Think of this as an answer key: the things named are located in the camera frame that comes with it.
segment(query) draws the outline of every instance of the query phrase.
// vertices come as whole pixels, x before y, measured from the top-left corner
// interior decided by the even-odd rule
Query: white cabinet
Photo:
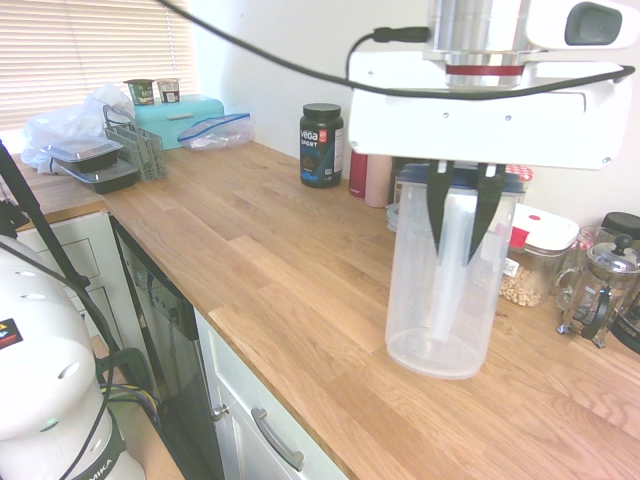
[[[214,408],[224,405],[228,409],[216,423],[225,478],[346,480],[344,473],[198,312],[196,319],[211,403]],[[300,469],[291,465],[297,461]]]
[[[54,223],[51,229],[74,268],[91,281],[87,292],[106,317],[118,346],[137,348],[146,356],[109,215],[104,212],[85,215]],[[37,230],[19,232],[18,240],[38,252],[52,270],[62,273]],[[71,289],[65,287],[65,291],[76,309],[83,314],[89,334],[98,335],[80,299]]]

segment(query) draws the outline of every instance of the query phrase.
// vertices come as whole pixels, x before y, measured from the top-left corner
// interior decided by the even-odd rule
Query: drawer handle
[[[252,408],[251,416],[256,422],[256,425],[260,429],[264,438],[267,439],[269,445],[273,447],[278,455],[282,459],[291,465],[296,471],[302,471],[302,462],[304,460],[304,454],[302,452],[292,452],[282,441],[269,429],[269,425],[265,419],[267,418],[267,411],[263,408]]]
[[[173,115],[171,117],[167,117],[169,120],[182,120],[183,118],[191,118],[193,117],[193,113],[185,113],[183,115]]]

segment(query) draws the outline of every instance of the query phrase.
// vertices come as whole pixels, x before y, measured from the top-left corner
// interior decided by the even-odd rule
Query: yogurt cup
[[[153,105],[153,80],[126,80],[135,105]]]
[[[180,101],[180,83],[177,78],[161,78],[156,80],[162,103],[175,103]]]

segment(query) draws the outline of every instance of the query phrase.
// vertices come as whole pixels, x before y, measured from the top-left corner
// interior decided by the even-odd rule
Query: french press
[[[611,333],[636,353],[640,353],[640,280],[618,310]]]
[[[587,251],[558,333],[579,329],[583,338],[605,347],[604,336],[640,273],[640,256],[629,248],[632,242],[629,235],[619,235],[615,243],[599,243]]]

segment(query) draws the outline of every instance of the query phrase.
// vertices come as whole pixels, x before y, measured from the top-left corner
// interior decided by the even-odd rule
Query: window
[[[175,77],[196,93],[195,65],[190,24],[154,0],[2,0],[0,131],[106,83]]]

